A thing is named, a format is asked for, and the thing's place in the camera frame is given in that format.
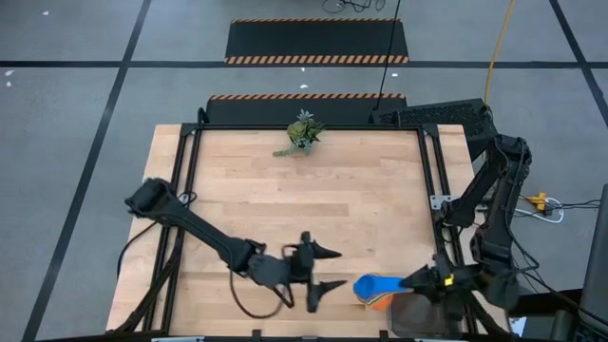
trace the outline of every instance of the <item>wooden table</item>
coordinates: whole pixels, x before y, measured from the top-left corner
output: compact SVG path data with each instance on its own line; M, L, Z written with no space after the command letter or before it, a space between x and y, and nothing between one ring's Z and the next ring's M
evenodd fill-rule
M157 126L146 178L171 178L179 132L179 125ZM315 314L306 312L304 287L295 285L294 309L272 319L250 319L231 297L226 265L186 233L171 334L235 336L262 329L265 336L377 337L387 328L386 314L362 305L352 283L365 273L406 276L431 262L435 242L416 132L326 131L320 138L308 157L275 158L272 152L289 142L284 131L204 131L194 182L198 199L191 209L228 235L267 243L275 256L281 245L296 243L300 232L310 231L320 244L343 254L318 261L317 280L347 279L349 284L323 297ZM460 195L473 177L463 129L440 126L440 139L452 194ZM430 140L427 147L441 193ZM134 219L130 236L148 224ZM473 231L461 235L467 262L472 262L467 246ZM126 253L108 328L120 325L148 289L159 233L160 228L149 232ZM265 314L276 305L269 290L235 280L250 311ZM157 313L163 301L161 294ZM484 305L507 326L502 310ZM160 314L156 318L159 327Z

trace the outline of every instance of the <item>black mat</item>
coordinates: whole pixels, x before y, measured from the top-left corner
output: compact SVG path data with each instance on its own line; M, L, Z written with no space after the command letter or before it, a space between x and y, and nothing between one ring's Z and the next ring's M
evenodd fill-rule
M377 93L214 95L207 102L211 124L291 124L300 109L325 124L367 124ZM383 94L380 109L407 105L403 94Z
M395 111L379 109L371 115L375 124L460 124L465 129L468 153L475 160L497 134L496 127L482 108L482 99L440 104L415 105Z
M230 26L227 64L384 64L392 19L242 19ZM408 61L397 20L390 63Z

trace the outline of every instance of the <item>black floor line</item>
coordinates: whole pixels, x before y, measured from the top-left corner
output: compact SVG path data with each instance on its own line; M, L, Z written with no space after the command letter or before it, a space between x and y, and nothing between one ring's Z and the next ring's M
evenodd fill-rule
M591 90L591 94L593 95L596 104L598 105L599 113L601 113L604 122L606 123L606 125L608 125L608 104L606 104L604 94L599 88L598 81L596 81L596 77L593 75L593 71L591 71L590 65L587 63L585 56L582 54L579 42L577 42L577 38L575 38L574 32L570 28L570 25L566 20L566 16L561 10L560 3L558 3L558 0L549 0L549 3L551 4L553 11L555 12L556 17L558 18L558 22L560 23L561 30L563 30L563 34L566 36L568 45L570 45L574 56L577 58L577 62L579 62L580 70L582 71L582 75L584 76L585 81L589 86L589 90ZM606 64L600 63L596 65L605 66Z
M120 67L116 80L114 81L114 85L110 90L107 103L105 104L104 114L102 115L99 126L97 127L97 132L95 133L95 138L93 139L91 148L88 151L85 168L83 169L83 173L78 181L78 186L76 187L76 193L74 194L72 203L69 205L66 221L64 222L59 240L55 246L55 251L53 252L52 258L48 265L47 274L43 280L40 292L36 297L34 307L31 311L31 315L29 316L29 321L24 331L22 341L34 341L36 335L38 334L38 330L40 329L40 324L42 323L42 319L45 315L45 310L47 309L50 295L55 287L57 276L59 275L59 271L66 256L67 246L69 245L72 233L74 232L74 227L76 226L76 220L85 200L86 190L90 184L93 170L95 169L95 164L97 163L99 154L102 150L102 145L104 144L105 133L107 132L110 120L114 114L114 107L116 106L121 89L123 88L124 77L126 76L126 72L128 70L127 62L133 57L135 46L137 45L140 33L142 32L143 21L145 20L145 16L150 8L150 2L151 0L142 1L140 13L137 17L135 27L131 32L131 37L126 47L126 51L124 52L122 66Z
M482 61L409 61L389 64L399 68L487 68L489 62ZM120 61L0 61L0 67L121 67ZM608 62L588 63L590 68L608 68ZM239 67L383 67L364 64L274 64L274 65L229 65L223 61L129 61L128 67L149 68L239 68ZM578 62L496 62L495 68L506 69L557 69L578 68Z

